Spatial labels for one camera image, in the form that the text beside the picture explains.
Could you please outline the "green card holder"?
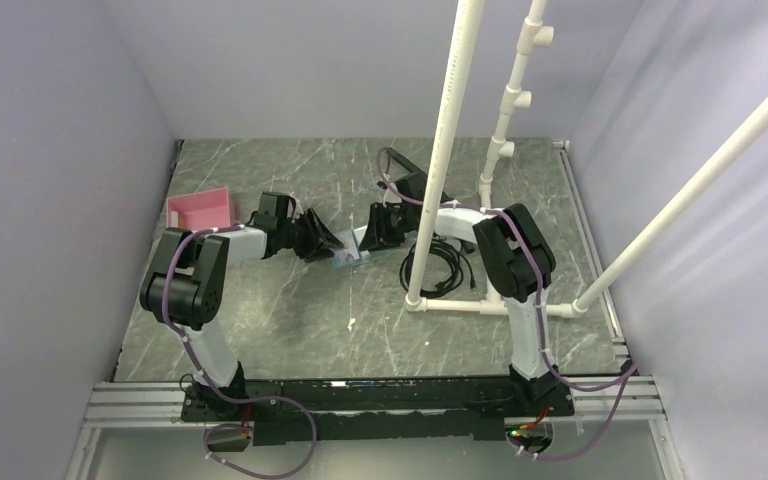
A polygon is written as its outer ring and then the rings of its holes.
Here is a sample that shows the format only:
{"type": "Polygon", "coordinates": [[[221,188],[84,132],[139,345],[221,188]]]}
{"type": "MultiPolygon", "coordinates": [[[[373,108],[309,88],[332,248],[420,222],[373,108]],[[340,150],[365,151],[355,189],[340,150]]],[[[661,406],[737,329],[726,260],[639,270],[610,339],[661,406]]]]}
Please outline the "green card holder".
{"type": "Polygon", "coordinates": [[[367,231],[366,226],[358,227],[352,230],[343,230],[337,232],[335,237],[343,244],[342,248],[332,249],[333,256],[330,259],[334,269],[345,267],[354,267],[387,253],[386,250],[362,250],[360,243],[367,231]]]}

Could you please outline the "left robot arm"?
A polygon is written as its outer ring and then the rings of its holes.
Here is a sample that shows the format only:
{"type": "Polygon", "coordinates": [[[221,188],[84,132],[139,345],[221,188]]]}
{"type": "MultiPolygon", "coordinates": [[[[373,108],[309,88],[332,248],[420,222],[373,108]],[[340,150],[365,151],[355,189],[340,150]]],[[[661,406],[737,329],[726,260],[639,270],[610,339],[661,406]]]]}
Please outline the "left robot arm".
{"type": "Polygon", "coordinates": [[[210,391],[208,407],[221,419],[239,417],[248,402],[244,368],[215,319],[227,268],[283,250],[311,263],[344,246],[313,209],[298,212],[296,207],[291,195],[266,191],[246,223],[201,230],[169,227],[142,281],[140,307],[178,338],[196,385],[210,391]]]}

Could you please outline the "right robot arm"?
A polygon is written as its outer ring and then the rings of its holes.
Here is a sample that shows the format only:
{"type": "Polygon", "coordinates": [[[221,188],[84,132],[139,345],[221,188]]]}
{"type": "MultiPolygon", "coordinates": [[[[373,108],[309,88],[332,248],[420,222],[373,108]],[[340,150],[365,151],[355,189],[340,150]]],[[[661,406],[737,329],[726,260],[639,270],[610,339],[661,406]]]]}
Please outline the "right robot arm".
{"type": "MultiPolygon", "coordinates": [[[[398,247],[421,223],[422,201],[415,192],[427,177],[413,172],[393,183],[380,175],[379,186],[395,194],[397,202],[375,202],[360,240],[361,251],[398,247]]],[[[534,415],[545,407],[559,381],[548,351],[544,307],[546,290],[557,262],[527,208],[515,203],[502,210],[463,204],[450,199],[440,204],[433,233],[477,247],[488,283],[500,295],[511,327],[511,401],[517,411],[534,415]]]]}

